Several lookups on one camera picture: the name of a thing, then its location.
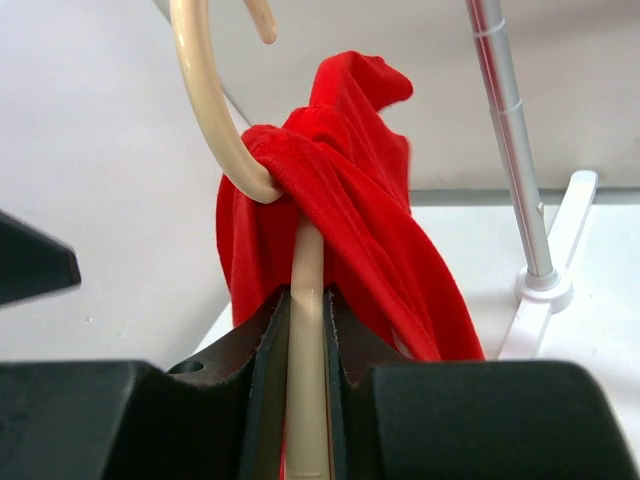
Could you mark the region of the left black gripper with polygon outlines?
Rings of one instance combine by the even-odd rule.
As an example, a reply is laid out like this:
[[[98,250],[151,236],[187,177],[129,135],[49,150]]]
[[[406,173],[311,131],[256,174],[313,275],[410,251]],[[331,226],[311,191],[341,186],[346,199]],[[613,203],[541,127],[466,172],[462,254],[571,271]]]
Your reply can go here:
[[[1,306],[80,284],[72,248],[1,212]]]

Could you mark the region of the red t shirt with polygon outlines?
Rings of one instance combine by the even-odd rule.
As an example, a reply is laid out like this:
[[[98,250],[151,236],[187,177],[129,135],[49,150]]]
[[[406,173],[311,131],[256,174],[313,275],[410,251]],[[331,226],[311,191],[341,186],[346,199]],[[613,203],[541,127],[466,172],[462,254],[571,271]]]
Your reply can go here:
[[[307,106],[243,134],[283,195],[264,205],[220,184],[217,249],[235,324],[290,282],[307,217],[324,238],[325,283],[380,338],[419,361],[483,358],[451,272],[411,215],[409,142],[380,115],[412,92],[383,58],[347,51],[320,64]]]

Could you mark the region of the beige plastic clothes hanger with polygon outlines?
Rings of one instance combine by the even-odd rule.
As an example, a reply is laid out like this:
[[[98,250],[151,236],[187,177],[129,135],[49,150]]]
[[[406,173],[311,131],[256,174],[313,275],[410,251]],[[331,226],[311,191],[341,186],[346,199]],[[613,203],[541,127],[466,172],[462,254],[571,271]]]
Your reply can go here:
[[[269,204],[282,195],[245,147],[216,70],[206,1],[172,0],[171,24],[184,84],[201,132],[223,173],[248,198]],[[324,243],[306,217],[297,222],[285,421],[285,475],[332,478],[323,325]]]

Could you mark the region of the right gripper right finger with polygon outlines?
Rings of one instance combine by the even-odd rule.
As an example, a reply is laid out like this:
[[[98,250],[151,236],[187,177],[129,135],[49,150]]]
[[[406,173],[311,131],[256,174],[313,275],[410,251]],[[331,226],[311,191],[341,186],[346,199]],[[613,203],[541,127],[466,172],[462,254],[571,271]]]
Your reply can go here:
[[[563,361],[418,363],[324,294],[338,479],[635,479],[595,379]]]

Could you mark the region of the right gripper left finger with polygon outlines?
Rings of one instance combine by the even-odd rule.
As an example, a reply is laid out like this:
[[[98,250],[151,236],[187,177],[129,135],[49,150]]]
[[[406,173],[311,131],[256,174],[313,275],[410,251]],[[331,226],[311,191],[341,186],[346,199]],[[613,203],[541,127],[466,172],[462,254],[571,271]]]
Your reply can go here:
[[[2,477],[236,478],[258,351],[288,313],[279,288],[170,370],[139,360],[4,363]]]

